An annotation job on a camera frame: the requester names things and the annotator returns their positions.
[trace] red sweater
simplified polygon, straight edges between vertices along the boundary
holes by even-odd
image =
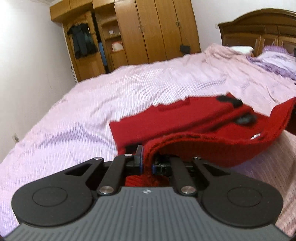
[[[151,175],[156,153],[174,154],[183,160],[201,156],[222,167],[249,160],[268,148],[287,126],[296,98],[276,106],[270,117],[234,98],[234,104],[217,97],[189,97],[171,105],[151,106],[144,112],[111,122],[110,128],[118,153],[126,147],[144,145],[144,175],[127,178],[129,186],[167,184]],[[241,125],[234,121],[246,114],[256,121]]]

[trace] wall socket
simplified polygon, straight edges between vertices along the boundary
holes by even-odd
[[[17,134],[15,133],[12,135],[12,139],[15,143],[18,143],[20,141],[19,138],[17,137]]]

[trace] dark jacket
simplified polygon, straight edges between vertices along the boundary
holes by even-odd
[[[86,57],[87,55],[98,52],[98,49],[94,44],[94,41],[89,32],[89,27],[87,23],[81,23],[76,26],[73,25],[69,29],[67,34],[72,34],[74,53],[76,59]]]

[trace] white wall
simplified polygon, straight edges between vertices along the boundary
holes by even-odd
[[[49,6],[0,0],[0,162],[75,85],[64,35]]]
[[[211,43],[221,44],[215,24],[228,22],[261,8],[280,8],[296,12],[295,0],[191,0],[200,46],[205,50]]]

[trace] ridged gray surface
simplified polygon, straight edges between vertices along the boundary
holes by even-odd
[[[57,228],[21,224],[6,241],[288,241],[273,225],[226,226],[208,216],[195,198],[172,187],[129,188],[101,197],[80,220]]]

